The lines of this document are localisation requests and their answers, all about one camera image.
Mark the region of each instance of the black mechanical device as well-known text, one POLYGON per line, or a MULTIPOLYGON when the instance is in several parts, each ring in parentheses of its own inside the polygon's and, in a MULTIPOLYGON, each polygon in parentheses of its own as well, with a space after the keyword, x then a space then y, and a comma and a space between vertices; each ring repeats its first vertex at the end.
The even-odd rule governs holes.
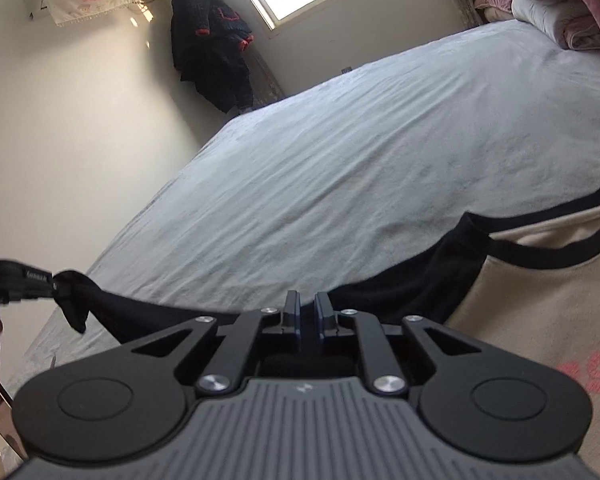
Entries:
MULTIPOLYGON (((71 293, 0 262, 0 303, 55 297, 67 314, 71 293)), ((561 372, 420 316, 334 312, 323 292, 301 308, 291 291, 33 378, 13 403, 29 458, 10 478, 593 480, 577 457, 591 416, 561 372)))

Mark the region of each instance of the gray ribbed plate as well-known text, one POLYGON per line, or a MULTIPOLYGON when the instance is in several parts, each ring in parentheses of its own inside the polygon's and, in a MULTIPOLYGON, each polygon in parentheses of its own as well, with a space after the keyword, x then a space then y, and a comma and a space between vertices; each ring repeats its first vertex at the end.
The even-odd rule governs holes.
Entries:
POLYGON ((202 402, 181 433, 134 462, 70 468, 33 459, 13 480, 594 480, 575 456, 489 463, 437 439, 403 400, 358 378, 251 380, 202 402))

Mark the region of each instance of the white wall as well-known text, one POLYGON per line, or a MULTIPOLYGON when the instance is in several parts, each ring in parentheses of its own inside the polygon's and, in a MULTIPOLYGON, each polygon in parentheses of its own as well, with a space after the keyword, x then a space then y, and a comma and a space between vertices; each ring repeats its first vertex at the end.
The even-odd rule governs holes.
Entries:
MULTIPOLYGON (((168 2, 152 11, 58 28, 0 0, 0 258, 86 270, 226 120, 178 81, 168 2)), ((3 379, 51 309, 1 309, 3 379)))
POLYGON ((269 38, 250 0, 225 0, 254 30, 254 46, 287 94, 462 30, 451 0, 333 0, 269 38))

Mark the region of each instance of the round black pad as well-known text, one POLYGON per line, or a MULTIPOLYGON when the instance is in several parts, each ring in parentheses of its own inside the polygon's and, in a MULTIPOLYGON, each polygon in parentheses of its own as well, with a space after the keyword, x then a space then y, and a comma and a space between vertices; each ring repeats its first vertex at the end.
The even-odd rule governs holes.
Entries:
POLYGON ((63 463, 126 460, 170 436, 186 410, 172 367, 117 350, 44 372, 20 389, 13 421, 30 454, 63 463))
POLYGON ((124 412, 134 398, 125 383, 111 379, 86 379, 67 386, 58 406, 78 420, 106 420, 124 412))
POLYGON ((577 452, 592 417, 584 389, 561 372, 496 349, 448 357, 418 408, 443 440, 496 462, 577 452))
POLYGON ((472 397, 484 413, 502 420, 526 420, 546 406, 544 391, 518 379, 484 381, 474 388, 472 397))

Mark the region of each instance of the bed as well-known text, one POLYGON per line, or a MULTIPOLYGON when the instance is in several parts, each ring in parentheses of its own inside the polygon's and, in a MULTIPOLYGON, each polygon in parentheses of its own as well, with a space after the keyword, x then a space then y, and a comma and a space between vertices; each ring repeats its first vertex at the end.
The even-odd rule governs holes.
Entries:
MULTIPOLYGON (((600 52, 494 23, 238 117, 88 274, 183 308, 303 303, 423 251, 466 210, 519 214, 600 184, 600 52)), ((117 343, 56 310, 7 382, 117 343)))

